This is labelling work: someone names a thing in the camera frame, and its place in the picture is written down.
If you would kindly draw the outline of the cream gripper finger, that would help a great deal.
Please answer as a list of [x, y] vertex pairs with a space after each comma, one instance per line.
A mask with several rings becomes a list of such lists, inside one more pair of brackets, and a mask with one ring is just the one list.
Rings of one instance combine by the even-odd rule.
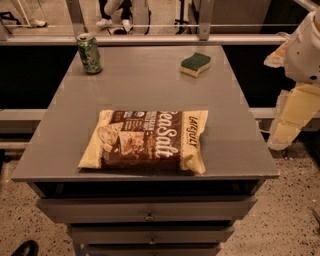
[[297, 83], [285, 100], [278, 101], [278, 114], [273, 120], [267, 146], [284, 150], [320, 111], [320, 85]]
[[266, 57], [264, 60], [264, 65], [272, 68], [283, 67], [286, 47], [287, 42], [281, 44], [275, 51]]

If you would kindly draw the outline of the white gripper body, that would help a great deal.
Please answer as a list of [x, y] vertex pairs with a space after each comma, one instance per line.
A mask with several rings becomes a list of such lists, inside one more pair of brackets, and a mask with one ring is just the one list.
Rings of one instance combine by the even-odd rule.
[[320, 83], [320, 8], [291, 34], [285, 50], [285, 75], [296, 82]]

